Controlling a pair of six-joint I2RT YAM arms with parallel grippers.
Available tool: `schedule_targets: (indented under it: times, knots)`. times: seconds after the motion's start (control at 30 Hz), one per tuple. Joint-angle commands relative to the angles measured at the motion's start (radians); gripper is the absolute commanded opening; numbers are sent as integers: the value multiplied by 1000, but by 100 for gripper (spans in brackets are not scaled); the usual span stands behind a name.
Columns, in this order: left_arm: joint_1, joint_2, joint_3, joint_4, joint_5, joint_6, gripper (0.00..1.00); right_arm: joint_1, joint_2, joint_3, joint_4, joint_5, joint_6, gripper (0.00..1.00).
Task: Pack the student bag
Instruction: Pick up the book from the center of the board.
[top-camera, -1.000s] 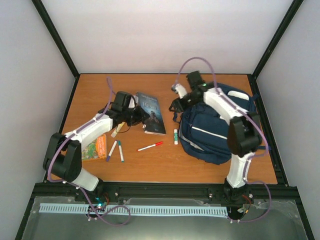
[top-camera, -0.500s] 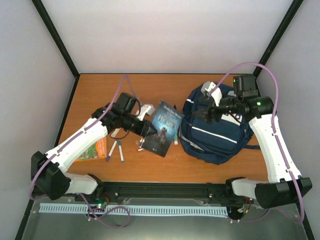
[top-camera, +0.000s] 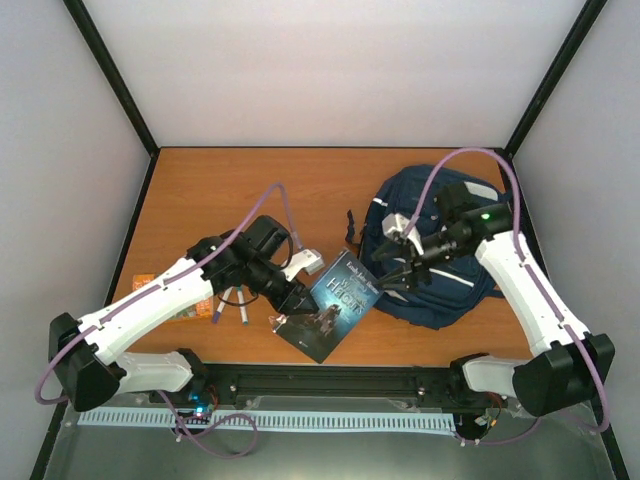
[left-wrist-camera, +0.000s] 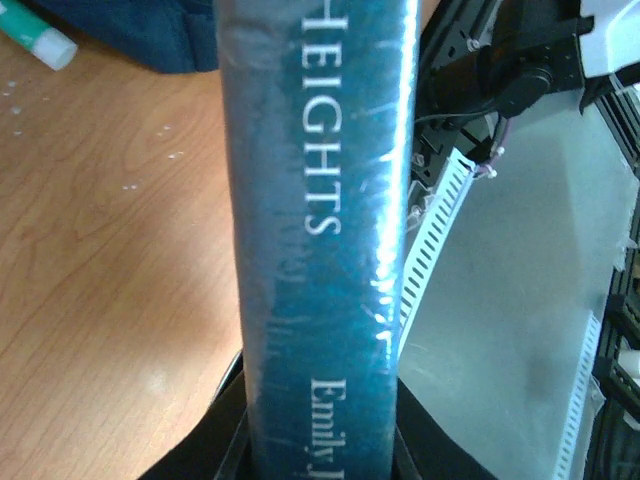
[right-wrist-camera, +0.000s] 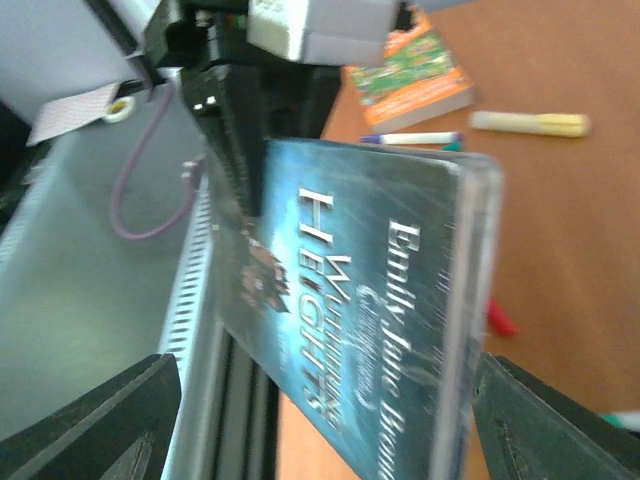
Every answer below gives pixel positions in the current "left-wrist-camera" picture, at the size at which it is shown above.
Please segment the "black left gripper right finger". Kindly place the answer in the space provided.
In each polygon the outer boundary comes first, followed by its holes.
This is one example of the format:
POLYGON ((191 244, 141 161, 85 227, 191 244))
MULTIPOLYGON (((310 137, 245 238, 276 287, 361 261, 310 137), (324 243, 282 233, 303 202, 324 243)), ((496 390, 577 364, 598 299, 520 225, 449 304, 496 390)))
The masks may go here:
POLYGON ((396 446, 422 479, 492 479, 493 475, 437 424, 402 380, 398 381, 396 446))

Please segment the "dark blue Wuthering Heights book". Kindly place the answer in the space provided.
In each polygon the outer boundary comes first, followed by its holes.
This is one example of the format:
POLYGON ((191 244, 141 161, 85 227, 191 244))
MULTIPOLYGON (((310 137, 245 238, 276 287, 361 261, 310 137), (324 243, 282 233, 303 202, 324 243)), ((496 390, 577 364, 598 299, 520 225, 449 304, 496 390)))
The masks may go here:
POLYGON ((253 469, 392 472, 415 1, 220 1, 253 469))

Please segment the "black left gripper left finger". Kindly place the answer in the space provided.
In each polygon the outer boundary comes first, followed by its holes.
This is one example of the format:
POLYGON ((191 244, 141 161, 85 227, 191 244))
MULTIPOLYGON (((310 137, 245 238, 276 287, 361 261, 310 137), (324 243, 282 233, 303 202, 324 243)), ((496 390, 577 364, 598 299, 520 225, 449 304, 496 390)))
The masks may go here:
POLYGON ((142 474, 144 479, 253 479, 243 356, 223 375, 197 425, 142 474))

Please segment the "navy blue student backpack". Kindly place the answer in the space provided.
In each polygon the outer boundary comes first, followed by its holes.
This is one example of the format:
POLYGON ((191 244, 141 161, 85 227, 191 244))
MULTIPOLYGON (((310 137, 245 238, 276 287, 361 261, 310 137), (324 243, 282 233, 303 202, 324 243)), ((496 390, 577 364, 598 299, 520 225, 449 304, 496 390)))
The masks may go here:
POLYGON ((137 63, 163 74, 219 68, 213 1, 30 1, 137 63))

